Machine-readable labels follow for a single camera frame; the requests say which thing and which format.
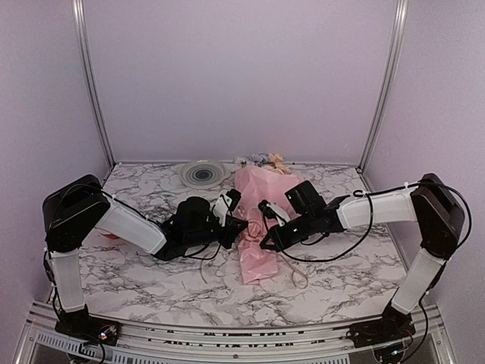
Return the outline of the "beige raffia ribbon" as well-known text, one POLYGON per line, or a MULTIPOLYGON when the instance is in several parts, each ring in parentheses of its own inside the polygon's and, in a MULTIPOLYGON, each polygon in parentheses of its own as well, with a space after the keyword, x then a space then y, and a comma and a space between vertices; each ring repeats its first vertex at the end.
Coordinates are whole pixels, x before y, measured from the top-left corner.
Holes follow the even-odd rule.
MULTIPOLYGON (((273 278, 278 273, 277 256, 276 253, 263 252, 259 247, 259 243, 263 238, 264 229, 261 224, 261 219, 250 220, 249 228, 243 231, 242 238, 236 245, 239 254, 239 267, 242 275, 243 284, 260 284, 263 280, 273 278)), ((212 261, 216 259, 218 251, 221 247, 217 246, 213 256, 207 253, 206 249, 210 249, 208 246, 203 250, 202 259, 212 261)), ((296 289, 305 289, 308 284, 308 276, 292 265, 286 258, 281 258, 285 265, 291 270, 291 282, 296 289)), ((200 262, 199 273, 202 281, 207 284, 205 279, 204 261, 200 262)))

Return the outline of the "pink wrapping paper sheet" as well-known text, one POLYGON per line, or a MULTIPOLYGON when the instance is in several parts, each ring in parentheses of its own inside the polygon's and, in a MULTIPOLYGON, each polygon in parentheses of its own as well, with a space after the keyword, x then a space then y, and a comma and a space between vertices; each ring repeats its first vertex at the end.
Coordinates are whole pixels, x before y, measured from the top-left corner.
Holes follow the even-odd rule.
POLYGON ((284 210, 283 216, 295 218, 285 192, 303 182, 300 176, 278 174, 257 166, 246 166, 235 173, 235 187, 241 192, 236 217, 248 222, 237 245, 244 284, 257 284, 278 273, 276 254, 259 246, 267 230, 258 204, 267 200, 284 210))

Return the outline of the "blue fake flower stem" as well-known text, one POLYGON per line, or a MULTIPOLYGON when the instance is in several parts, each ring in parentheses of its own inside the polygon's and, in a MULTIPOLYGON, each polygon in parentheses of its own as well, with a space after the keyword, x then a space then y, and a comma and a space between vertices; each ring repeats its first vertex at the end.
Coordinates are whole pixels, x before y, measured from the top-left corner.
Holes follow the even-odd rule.
POLYGON ((250 155, 237 156, 233 159, 235 164, 241 166, 256 165, 261 167, 270 163, 269 155, 267 153, 252 153, 250 155))

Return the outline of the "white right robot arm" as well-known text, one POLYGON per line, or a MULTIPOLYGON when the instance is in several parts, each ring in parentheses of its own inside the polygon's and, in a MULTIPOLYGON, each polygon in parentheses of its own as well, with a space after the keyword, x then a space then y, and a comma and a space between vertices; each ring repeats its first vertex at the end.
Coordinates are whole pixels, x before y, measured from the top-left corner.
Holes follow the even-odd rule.
POLYGON ((471 210, 465 198, 433 173, 411 184, 378 192, 356 190, 330 202, 325 202, 309 181, 288 190, 285 196, 296 218, 267 200, 258 204, 264 221, 276 221, 260 242, 264 250, 286 253, 315 234, 325 238, 359 227, 370 230, 376 224, 418 225, 420 249, 388 304, 389 312, 375 325, 376 334, 384 340, 394 338, 405 327, 404 315, 422 301, 471 233, 471 210))

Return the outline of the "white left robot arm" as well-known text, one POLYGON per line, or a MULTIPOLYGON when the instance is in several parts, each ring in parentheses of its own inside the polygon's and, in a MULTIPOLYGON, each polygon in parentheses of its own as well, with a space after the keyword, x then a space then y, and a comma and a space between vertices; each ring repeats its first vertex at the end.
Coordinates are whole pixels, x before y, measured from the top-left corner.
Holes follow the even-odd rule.
POLYGON ((79 265, 80 247, 91 231, 125 240, 161 261, 195 259, 211 243, 231 248, 248 227, 234 215, 240 199, 235 189, 214 204, 191 196, 168 220, 157 222, 109 195, 91 174, 47 196, 42 203, 47 272, 69 329, 90 337, 96 328, 95 319, 84 312, 79 265))

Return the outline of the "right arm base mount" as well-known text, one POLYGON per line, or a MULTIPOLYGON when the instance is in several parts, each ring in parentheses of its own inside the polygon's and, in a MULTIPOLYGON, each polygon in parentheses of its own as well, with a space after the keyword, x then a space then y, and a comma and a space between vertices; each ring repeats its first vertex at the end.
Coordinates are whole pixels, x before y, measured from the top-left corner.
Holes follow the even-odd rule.
POLYGON ((380 318, 350 325, 346 338, 359 348, 411 337, 416 332, 411 321, 410 313, 404 314, 388 302, 380 318))

